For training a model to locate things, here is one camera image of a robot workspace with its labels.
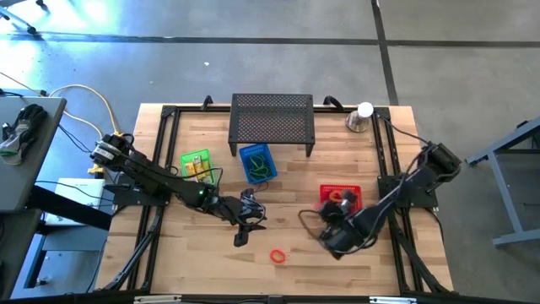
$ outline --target wooden tabletop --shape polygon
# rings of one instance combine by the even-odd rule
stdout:
[[[154,152],[163,104],[142,104],[133,132],[135,148],[148,157]],[[403,131],[417,133],[409,106],[391,106],[392,122]],[[372,128],[351,133],[346,114],[315,114],[316,145],[310,158],[304,145],[271,144],[278,176],[269,189],[256,194],[267,206],[265,231],[250,233],[249,242],[234,247],[237,226],[211,215],[199,214],[173,199],[165,210],[155,263],[153,293],[280,294],[366,296],[397,295],[397,277],[387,225],[370,249],[335,260],[308,237],[297,213],[312,209],[321,184],[349,184],[362,188],[364,206],[378,201],[379,166]],[[165,163],[170,125],[165,134],[160,164]],[[173,164],[180,155],[209,149],[214,167],[223,167],[221,195],[238,197],[250,185],[240,157],[232,157],[227,144],[229,113],[182,113]],[[384,128],[382,138],[387,150]],[[418,140],[395,132],[403,170],[420,151]],[[127,207],[114,217],[97,280],[102,287],[122,268],[135,244],[141,208]],[[411,221],[419,256],[440,283],[452,289],[439,226],[424,210],[412,210]],[[316,226],[315,219],[308,219]],[[269,258],[274,248],[287,254],[283,264]],[[139,268],[138,286],[146,268],[146,253]],[[408,282],[413,286],[408,260]]]

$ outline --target red container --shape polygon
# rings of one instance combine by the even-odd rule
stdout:
[[[341,192],[343,190],[350,190],[352,193],[358,196],[356,202],[354,202],[353,212],[362,209],[362,192],[360,191],[359,186],[321,185],[319,187],[320,199],[319,202],[315,204],[315,210],[318,210],[322,206],[322,203],[330,199],[331,193],[334,193],[333,195],[335,196],[335,198],[339,199],[339,201],[341,202]]]

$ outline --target green box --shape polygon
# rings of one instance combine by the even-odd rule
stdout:
[[[180,167],[182,169],[183,176],[187,175],[185,164],[188,162],[193,162],[193,159],[196,156],[201,156],[201,161],[207,161],[208,167],[212,169],[212,161],[210,160],[210,151],[208,151],[208,149],[202,149],[199,151],[190,152],[190,153],[180,156]],[[212,177],[212,184],[215,184],[216,179],[213,177],[213,172],[214,170],[210,171],[210,176]]]

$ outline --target blue container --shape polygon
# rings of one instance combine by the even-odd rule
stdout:
[[[240,158],[250,184],[265,182],[278,175],[267,144],[254,144],[240,149]]]

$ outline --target concrete floor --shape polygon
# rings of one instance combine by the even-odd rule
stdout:
[[[38,30],[63,33],[377,38],[369,0],[46,3],[48,14],[32,1],[18,3],[10,11]],[[540,41],[536,0],[380,0],[380,6],[387,39]],[[0,32],[11,30],[0,20]],[[389,47],[389,56],[399,104],[413,107],[420,134],[446,144],[463,159],[539,114],[540,48]],[[51,91],[65,84],[96,88],[111,101],[126,132],[132,130],[141,102],[202,102],[205,95],[230,102],[235,92],[309,93],[320,101],[334,95],[346,104],[389,104],[378,46],[34,42],[4,36],[0,68],[37,89]],[[0,79],[0,88],[16,85]],[[64,96],[70,112],[97,123],[104,132],[112,131],[97,98],[80,90]],[[93,130],[67,117],[62,125],[87,145],[97,139]],[[86,177],[90,161],[71,147],[58,133],[41,179]],[[463,168],[453,183],[438,190],[438,197],[456,291],[540,301],[540,242],[502,249],[491,245],[494,236],[510,233],[511,225],[490,168],[483,164]],[[527,207],[524,212],[529,215],[524,225],[534,226],[540,208]],[[81,236],[87,241],[69,241]],[[48,238],[50,248],[73,247],[64,263],[81,261],[78,268],[86,269],[81,270],[86,274],[84,286],[42,286],[38,291],[17,290],[14,296],[85,291],[93,274],[86,263],[96,257],[74,250],[98,251],[105,234],[78,228]],[[58,258],[51,260],[59,263]],[[69,281],[68,269],[47,266],[44,271],[56,271],[53,277]]]

